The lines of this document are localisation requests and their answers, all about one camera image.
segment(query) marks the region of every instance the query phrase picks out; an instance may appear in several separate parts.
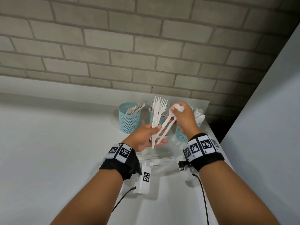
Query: hand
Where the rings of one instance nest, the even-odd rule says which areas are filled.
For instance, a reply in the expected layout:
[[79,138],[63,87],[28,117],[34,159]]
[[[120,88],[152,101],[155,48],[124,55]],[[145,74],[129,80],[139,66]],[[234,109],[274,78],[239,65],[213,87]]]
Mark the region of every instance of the hand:
[[196,134],[202,133],[202,131],[197,126],[192,108],[185,102],[175,102],[174,104],[179,104],[180,106],[184,107],[183,112],[180,112],[174,106],[171,106],[171,111],[177,118],[175,124],[180,126],[181,132],[187,136],[188,140],[190,140]]
[[[122,143],[127,144],[128,146],[132,147],[136,152],[143,151],[146,147],[151,147],[150,138],[153,134],[158,133],[161,129],[161,125],[157,126],[156,128],[152,128],[152,124],[142,125],[133,133],[131,133]],[[167,143],[167,139],[163,139],[158,145],[155,146],[162,146],[163,144]]]

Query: black cable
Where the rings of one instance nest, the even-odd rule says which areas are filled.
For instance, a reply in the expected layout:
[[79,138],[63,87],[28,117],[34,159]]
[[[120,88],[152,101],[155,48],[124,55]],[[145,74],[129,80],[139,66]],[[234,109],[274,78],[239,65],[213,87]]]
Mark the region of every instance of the black cable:
[[203,199],[204,199],[204,205],[205,205],[205,211],[206,211],[206,219],[207,219],[207,225],[209,225],[209,221],[208,221],[208,213],[207,213],[207,206],[206,206],[206,200],[205,200],[205,195],[204,195],[204,190],[203,190],[203,186],[202,186],[202,183],[200,181],[200,178],[196,175],[196,174],[193,174],[193,176],[197,177],[199,182],[200,182],[200,185],[201,185],[201,189],[202,189],[202,193],[203,193]]
[[[135,186],[135,187],[132,187],[130,190],[128,190],[128,191],[124,194],[124,196],[122,196],[121,200],[123,200],[123,198],[126,196],[127,193],[129,193],[129,192],[132,191],[132,190],[135,190],[136,188],[137,188],[137,187]],[[114,211],[114,209],[118,206],[118,204],[121,202],[121,200],[119,200],[119,202],[115,205],[115,207],[113,208],[112,211]]]

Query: blue mesh cup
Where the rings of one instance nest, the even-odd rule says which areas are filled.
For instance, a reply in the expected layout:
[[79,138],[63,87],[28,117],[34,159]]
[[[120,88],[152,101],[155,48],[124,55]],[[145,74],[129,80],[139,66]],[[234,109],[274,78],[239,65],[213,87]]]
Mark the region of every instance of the blue mesh cup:
[[176,137],[178,140],[180,140],[181,142],[188,142],[188,138],[186,135],[184,135],[181,131],[180,131],[180,127],[177,126],[176,127]]
[[[165,122],[165,120],[166,120],[166,117],[161,116],[158,125],[162,125]],[[150,113],[150,123],[152,123],[152,121],[153,121],[153,113]]]
[[137,104],[134,102],[125,102],[119,106],[120,130],[123,133],[130,134],[139,127],[141,112],[134,115],[126,114],[127,110],[135,105]]

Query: wrist strap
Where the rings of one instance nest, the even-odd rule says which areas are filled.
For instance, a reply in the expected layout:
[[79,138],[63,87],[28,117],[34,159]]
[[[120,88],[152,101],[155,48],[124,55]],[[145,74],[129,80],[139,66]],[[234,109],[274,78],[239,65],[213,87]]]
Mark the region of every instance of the wrist strap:
[[123,181],[130,179],[136,172],[142,175],[140,161],[135,151],[124,143],[113,145],[100,169],[117,170],[122,175]]
[[218,152],[218,144],[212,141],[207,134],[199,133],[193,136],[183,150],[186,160],[199,171],[205,165],[223,160],[224,157]]

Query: brick wall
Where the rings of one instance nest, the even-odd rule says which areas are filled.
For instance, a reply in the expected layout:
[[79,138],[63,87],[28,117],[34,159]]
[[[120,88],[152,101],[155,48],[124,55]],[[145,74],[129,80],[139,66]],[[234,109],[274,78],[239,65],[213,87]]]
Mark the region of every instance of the brick wall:
[[209,99],[235,119],[299,0],[0,0],[0,74]]

